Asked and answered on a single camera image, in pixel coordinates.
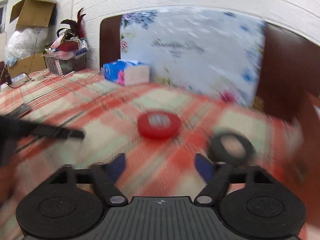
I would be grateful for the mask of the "person's left hand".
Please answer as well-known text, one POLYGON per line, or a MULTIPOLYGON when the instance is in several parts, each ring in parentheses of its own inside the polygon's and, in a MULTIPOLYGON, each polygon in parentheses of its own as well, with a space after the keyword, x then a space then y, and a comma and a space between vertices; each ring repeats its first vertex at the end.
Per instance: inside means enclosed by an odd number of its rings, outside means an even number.
POLYGON ((16 163, 10 163, 1 167, 0 177, 0 201, 4 203, 10 196, 12 188, 16 181, 16 163))

